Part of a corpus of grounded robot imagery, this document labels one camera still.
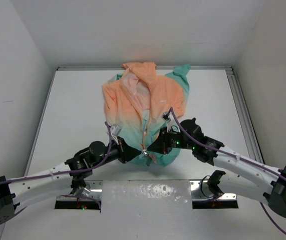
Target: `robotic arm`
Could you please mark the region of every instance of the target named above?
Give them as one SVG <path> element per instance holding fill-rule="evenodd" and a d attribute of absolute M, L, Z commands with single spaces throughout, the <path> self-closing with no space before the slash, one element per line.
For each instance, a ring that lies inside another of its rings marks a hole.
<path fill-rule="evenodd" d="M 194 157 L 201 162 L 228 170 L 216 170 L 207 183 L 203 184 L 202 190 L 206 192 L 206 197 L 220 196 L 228 192 L 235 193 L 264 203 L 275 213 L 286 218 L 286 182 L 267 171 L 279 172 L 286 178 L 286 167 L 278 169 L 260 164 L 262 169 L 240 161 L 239 159 L 242 158 L 258 164 L 237 154 L 223 143 L 204 136 L 200 126 L 195 124 L 195 120 L 195 118 L 184 120 L 181 126 L 203 146 L 196 144 L 182 132 L 164 127 L 160 130 L 157 140 L 147 150 L 161 154 L 168 154 L 173 148 L 192 150 Z M 0 177 L 0 224 L 8 221 L 15 216 L 15 213 L 31 204 L 81 191 L 86 187 L 84 178 L 90 176 L 95 167 L 114 160 L 125 164 L 141 154 L 137 149 L 128 146 L 121 137 L 113 137 L 108 155 L 106 154 L 108 148 L 102 142 L 95 141 L 64 163 L 29 175 L 26 181 L 24 178 L 6 181 L 5 176 Z M 217 152 L 213 148 L 229 152 L 237 157 Z"/>

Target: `zipper pull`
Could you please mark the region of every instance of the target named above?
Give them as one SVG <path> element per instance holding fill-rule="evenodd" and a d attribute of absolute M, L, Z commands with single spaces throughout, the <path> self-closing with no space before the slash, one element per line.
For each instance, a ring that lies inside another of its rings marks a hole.
<path fill-rule="evenodd" d="M 144 153 L 144 156 L 147 156 L 147 155 L 148 155 L 146 149 L 144 149 L 144 148 L 143 148 L 143 153 Z"/>

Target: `orange sleeve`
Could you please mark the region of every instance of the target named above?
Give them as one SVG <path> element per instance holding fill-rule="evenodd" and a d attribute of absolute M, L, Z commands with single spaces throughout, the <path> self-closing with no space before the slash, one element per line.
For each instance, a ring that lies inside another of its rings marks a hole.
<path fill-rule="evenodd" d="M 172 96 L 174 96 L 172 106 L 176 116 L 179 118 L 184 115 L 186 105 L 184 91 L 178 84 L 173 85 Z"/>
<path fill-rule="evenodd" d="M 115 92 L 108 87 L 107 84 L 102 85 L 102 90 L 105 99 L 104 112 L 106 115 L 106 120 L 109 124 L 114 124 L 117 114 L 117 99 Z"/>

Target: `garment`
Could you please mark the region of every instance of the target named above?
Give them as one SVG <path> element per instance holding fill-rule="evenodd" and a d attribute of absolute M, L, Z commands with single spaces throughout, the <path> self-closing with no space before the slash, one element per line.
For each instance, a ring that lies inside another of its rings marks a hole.
<path fill-rule="evenodd" d="M 119 125 L 122 128 L 120 137 L 129 146 L 142 151 L 131 163 L 166 166 L 175 160 L 179 149 L 166 155 L 146 149 L 157 139 L 159 130 L 166 126 L 161 118 L 164 112 L 173 107 L 178 117 L 185 113 L 189 92 L 186 74 L 190 67 L 178 66 L 165 76 L 156 75 L 153 62 L 131 62 L 122 66 L 126 69 L 122 76 L 115 76 L 102 85 L 107 122 Z"/>

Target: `gray wall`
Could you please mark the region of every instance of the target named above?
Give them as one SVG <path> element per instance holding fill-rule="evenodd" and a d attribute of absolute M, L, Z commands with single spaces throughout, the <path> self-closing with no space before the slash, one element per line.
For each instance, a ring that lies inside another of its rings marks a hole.
<path fill-rule="evenodd" d="M 236 68 L 263 157 L 286 165 L 286 0 L 269 0 Z"/>
<path fill-rule="evenodd" d="M 22 176 L 52 72 L 9 0 L 0 0 L 0 176 Z"/>
<path fill-rule="evenodd" d="M 11 0 L 52 67 L 236 63 L 265 0 Z"/>

